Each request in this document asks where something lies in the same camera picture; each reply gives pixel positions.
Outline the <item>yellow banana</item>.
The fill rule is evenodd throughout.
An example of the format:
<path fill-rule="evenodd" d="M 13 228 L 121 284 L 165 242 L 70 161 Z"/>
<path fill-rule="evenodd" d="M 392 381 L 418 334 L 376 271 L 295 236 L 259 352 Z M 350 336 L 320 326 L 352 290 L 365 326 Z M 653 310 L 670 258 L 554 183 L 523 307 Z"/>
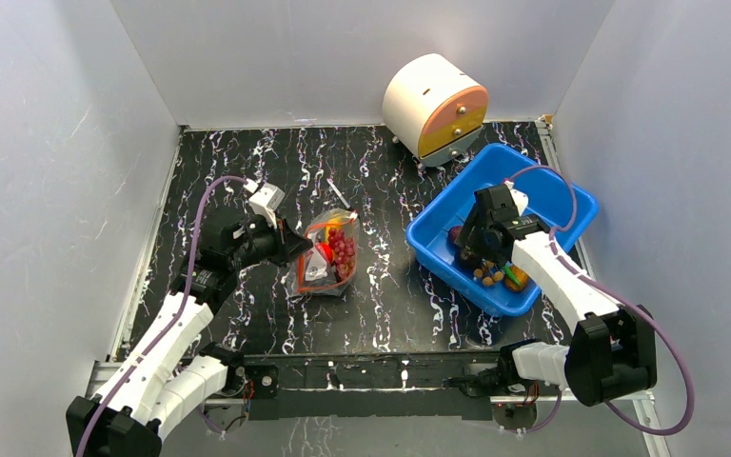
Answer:
<path fill-rule="evenodd" d="M 340 229 L 347 222 L 348 222 L 348 218 L 347 217 L 335 217 L 335 218 L 329 219 L 326 222 L 326 227 L 328 229 Z"/>

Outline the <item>clear zip top bag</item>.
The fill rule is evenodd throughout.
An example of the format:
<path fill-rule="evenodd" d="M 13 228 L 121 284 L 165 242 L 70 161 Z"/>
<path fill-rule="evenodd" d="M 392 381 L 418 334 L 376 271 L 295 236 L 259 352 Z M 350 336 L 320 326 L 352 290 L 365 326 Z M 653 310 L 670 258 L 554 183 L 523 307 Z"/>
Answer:
<path fill-rule="evenodd" d="M 308 251 L 291 265 L 286 276 L 288 295 L 342 296 L 358 266 L 359 214 L 330 209 L 312 220 L 305 237 Z"/>

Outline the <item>light purple grape bunch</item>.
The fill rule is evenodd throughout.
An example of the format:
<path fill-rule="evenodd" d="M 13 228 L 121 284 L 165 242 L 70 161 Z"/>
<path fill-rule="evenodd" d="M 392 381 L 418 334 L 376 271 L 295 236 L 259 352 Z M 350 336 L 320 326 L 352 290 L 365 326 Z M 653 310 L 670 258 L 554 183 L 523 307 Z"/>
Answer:
<path fill-rule="evenodd" d="M 331 248 L 332 266 L 337 279 L 348 280 L 356 267 L 357 245 L 354 235 L 342 228 L 330 228 L 326 244 Z"/>

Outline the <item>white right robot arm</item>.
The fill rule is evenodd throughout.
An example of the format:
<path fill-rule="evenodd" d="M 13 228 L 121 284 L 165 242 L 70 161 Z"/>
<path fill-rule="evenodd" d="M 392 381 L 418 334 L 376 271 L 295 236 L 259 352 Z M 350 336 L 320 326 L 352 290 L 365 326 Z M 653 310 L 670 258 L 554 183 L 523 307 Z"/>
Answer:
<path fill-rule="evenodd" d="M 456 239 L 460 258 L 516 267 L 549 298 L 571 327 L 567 346 L 526 341 L 502 349 L 498 380 L 511 394 L 535 381 L 569 388 L 595 406 L 657 382 L 655 331 L 641 307 L 632 310 L 589 283 L 585 271 L 535 214 L 521 214 L 509 184 L 475 191 L 475 203 Z"/>

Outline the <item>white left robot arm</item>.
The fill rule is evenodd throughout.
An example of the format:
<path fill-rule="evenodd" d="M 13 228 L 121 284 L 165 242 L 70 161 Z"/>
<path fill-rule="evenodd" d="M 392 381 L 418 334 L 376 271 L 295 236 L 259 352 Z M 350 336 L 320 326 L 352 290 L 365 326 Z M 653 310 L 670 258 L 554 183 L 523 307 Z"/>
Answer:
<path fill-rule="evenodd" d="M 223 228 L 213 246 L 193 245 L 154 323 L 125 362 L 66 412 L 77 456 L 157 456 L 168 435 L 212 395 L 239 397 L 256 385 L 240 352 L 210 343 L 183 357 L 237 289 L 240 273 L 269 262 L 286 267 L 312 242 L 285 219 L 251 217 Z"/>

